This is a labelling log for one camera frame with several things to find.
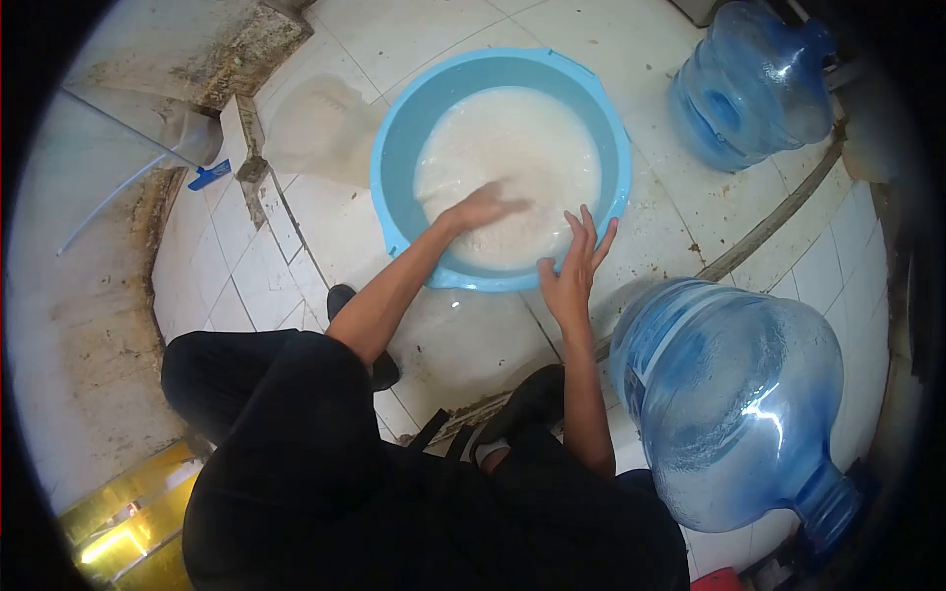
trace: empty water bottle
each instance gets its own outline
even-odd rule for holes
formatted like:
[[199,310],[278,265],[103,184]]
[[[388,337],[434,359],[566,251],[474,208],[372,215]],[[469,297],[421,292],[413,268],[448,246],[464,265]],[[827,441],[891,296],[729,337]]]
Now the empty water bottle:
[[831,462],[844,372],[837,338],[813,308],[662,281],[621,316],[610,364],[680,524],[735,530],[789,508],[818,551],[840,539],[861,495]]
[[670,84],[677,135],[706,164],[730,172],[820,142],[833,121],[821,62],[833,51],[815,19],[792,28],[764,6],[724,5]]

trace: white tile floor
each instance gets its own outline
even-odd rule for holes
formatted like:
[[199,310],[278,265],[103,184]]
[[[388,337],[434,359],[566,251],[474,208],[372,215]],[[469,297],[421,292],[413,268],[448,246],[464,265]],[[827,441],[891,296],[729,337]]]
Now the white tile floor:
[[[366,101],[391,104],[427,67],[489,46],[550,46],[601,77],[634,143],[634,180],[592,291],[599,337],[639,289],[665,274],[696,274],[741,239],[797,188],[830,143],[778,154],[738,174],[690,157],[671,134],[662,98],[705,29],[666,0],[320,0],[305,17],[315,34],[254,97],[264,130],[289,90],[315,74],[335,74]],[[152,276],[167,341],[202,329],[321,331],[327,287],[363,287],[388,263],[369,191],[277,174],[261,185],[268,222],[257,229],[244,189],[228,177],[181,191]],[[867,452],[883,400],[885,277],[869,190],[852,187],[838,162],[792,219],[725,279],[800,299],[834,328],[846,386],[832,457],[842,469]],[[404,378],[376,394],[382,437],[410,436],[440,407],[460,408],[515,386],[556,359],[559,339],[537,293],[424,289],[391,345]],[[643,467],[637,429],[609,388],[604,364],[601,371],[619,471]],[[781,511],[729,533],[687,531],[691,574],[749,565],[796,524],[793,513]]]

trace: right hand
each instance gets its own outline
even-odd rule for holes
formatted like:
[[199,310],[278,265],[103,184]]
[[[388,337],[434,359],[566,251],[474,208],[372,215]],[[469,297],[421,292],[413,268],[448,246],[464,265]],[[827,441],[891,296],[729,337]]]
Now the right hand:
[[582,205],[581,215],[582,221],[579,221],[571,213],[565,212],[572,239],[562,269],[555,273],[553,258],[538,261],[542,297],[566,338],[572,335],[591,336],[588,297],[591,295],[594,272],[604,261],[618,233],[618,219],[613,217],[607,224],[601,245],[595,250],[598,234],[585,205]]
[[499,221],[515,212],[526,211],[532,206],[526,200],[504,201],[500,198],[501,195],[502,180],[492,181],[473,191],[466,199],[441,215],[447,216],[458,232],[468,232]]

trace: black shoe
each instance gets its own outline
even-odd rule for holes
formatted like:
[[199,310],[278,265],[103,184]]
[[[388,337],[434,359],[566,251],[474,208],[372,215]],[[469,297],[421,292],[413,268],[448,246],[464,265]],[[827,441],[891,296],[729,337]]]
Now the black shoe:
[[491,418],[470,445],[470,461],[476,464],[476,448],[500,438],[511,441],[528,426],[551,429],[565,418],[565,366],[547,365],[530,375]]
[[[328,296],[325,298],[328,321],[335,320],[339,311],[354,297],[355,290],[345,284],[338,284],[329,289]],[[373,391],[387,390],[399,379],[401,379],[401,371],[397,369],[397,364],[387,351],[382,351],[371,366],[371,389]]]

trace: forearm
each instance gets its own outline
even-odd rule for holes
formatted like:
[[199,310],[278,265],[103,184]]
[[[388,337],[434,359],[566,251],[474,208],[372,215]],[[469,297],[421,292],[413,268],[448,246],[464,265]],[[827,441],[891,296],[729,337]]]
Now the forearm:
[[614,477],[614,445],[607,427],[601,380],[594,359],[591,326],[563,330],[565,361],[565,432],[563,443],[592,471]]
[[365,365],[374,363],[437,261],[459,233],[451,217],[438,217],[342,308],[325,333],[346,344]]

